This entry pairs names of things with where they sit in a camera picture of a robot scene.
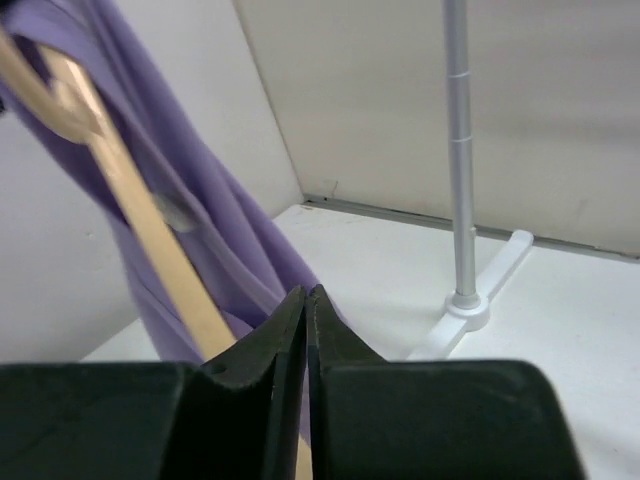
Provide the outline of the purple t shirt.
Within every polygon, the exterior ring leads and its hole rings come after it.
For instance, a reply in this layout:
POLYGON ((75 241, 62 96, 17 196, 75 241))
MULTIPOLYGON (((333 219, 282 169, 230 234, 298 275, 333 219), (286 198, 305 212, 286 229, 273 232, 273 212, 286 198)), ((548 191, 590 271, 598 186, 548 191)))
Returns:
MULTIPOLYGON (((38 51, 43 44, 90 74, 156 205, 235 335, 264 323, 292 289, 316 286, 316 276, 281 230, 201 140, 113 2, 19 1, 1 22, 43 79, 49 78, 38 51)), ((47 129, 8 87, 1 96, 105 213, 159 356, 203 362, 90 151, 47 129)))

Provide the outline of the wooden clothes hanger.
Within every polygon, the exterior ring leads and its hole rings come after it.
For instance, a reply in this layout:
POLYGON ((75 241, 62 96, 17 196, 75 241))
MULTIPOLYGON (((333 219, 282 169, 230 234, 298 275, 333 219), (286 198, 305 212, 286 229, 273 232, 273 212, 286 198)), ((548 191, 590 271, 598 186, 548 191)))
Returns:
POLYGON ((49 129, 89 148, 199 352, 207 359, 221 354, 235 337, 156 207, 89 73, 50 46, 38 50, 52 76, 48 84, 2 34, 3 81, 49 129))

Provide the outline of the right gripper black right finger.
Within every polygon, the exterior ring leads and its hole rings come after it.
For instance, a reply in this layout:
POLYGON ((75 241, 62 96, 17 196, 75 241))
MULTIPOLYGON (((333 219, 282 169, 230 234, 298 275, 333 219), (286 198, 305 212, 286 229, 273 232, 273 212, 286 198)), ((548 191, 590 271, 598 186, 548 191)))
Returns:
POLYGON ((520 360, 392 362, 306 300, 317 479, 582 479, 556 393, 520 360))

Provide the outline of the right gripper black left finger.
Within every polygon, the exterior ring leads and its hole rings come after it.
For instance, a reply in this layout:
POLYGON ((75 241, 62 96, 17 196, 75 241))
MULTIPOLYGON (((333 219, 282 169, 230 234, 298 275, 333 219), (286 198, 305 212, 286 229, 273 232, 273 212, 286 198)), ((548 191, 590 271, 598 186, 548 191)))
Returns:
POLYGON ((1 369, 5 479, 291 479, 306 293, 203 365, 1 369))

